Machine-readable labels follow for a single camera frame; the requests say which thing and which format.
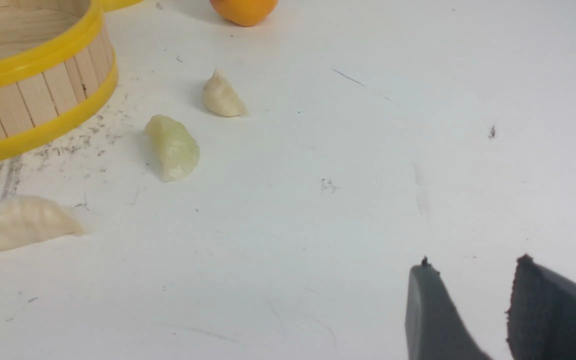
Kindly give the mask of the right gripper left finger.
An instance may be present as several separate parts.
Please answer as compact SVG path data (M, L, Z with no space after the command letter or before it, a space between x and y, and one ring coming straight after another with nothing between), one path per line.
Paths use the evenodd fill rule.
M409 360L489 360L471 337L441 273L424 257L410 268L405 332Z

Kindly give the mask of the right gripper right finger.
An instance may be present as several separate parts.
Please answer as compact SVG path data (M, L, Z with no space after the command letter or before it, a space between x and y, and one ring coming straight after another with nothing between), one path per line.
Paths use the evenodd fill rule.
M576 360L576 282L518 258L507 313L515 360Z

